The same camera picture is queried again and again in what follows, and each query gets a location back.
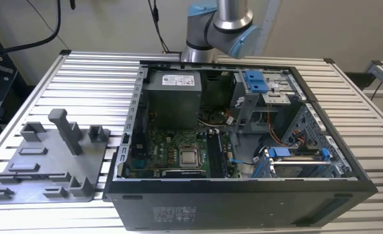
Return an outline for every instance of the gray power supply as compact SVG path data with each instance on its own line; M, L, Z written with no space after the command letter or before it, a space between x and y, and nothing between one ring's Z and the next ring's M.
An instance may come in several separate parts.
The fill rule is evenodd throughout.
M152 124L160 129L192 129L198 127L202 100L200 72L155 71L151 82L144 84L150 99Z

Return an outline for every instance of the gray plastic holder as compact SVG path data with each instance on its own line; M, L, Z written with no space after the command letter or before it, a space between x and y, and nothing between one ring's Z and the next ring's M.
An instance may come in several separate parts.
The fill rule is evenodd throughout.
M58 129L28 122L24 140L0 173L0 204L87 202L94 199L111 131L79 128L54 109Z

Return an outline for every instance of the motherboard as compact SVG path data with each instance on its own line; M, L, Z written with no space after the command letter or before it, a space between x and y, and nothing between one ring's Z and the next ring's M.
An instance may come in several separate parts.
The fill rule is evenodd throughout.
M148 156L134 158L131 177L210 178L212 173L215 177L238 177L236 165L230 161L234 158L230 135L218 133L220 140L211 140L214 134L212 130L151 130Z

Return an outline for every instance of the black cable hanging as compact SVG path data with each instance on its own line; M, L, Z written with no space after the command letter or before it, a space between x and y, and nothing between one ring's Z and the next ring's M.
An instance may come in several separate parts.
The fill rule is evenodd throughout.
M54 34L47 39L44 39L39 42L26 44L26 45L14 46L14 47L6 48L6 49L0 49L0 56L7 54L7 53L16 52L16 51L26 50L26 49L34 48L36 46L44 45L56 38L56 36L59 35L59 32L60 32L60 27L62 27L62 0L56 0L56 5L58 5L58 24L56 24L56 30L55 30Z

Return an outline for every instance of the blue plastic clip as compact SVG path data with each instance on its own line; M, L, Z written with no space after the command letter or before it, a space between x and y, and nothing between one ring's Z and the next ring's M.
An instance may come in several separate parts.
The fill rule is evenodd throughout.
M264 81L264 77L260 71L244 71L244 79L251 86L254 93L267 93L270 88Z

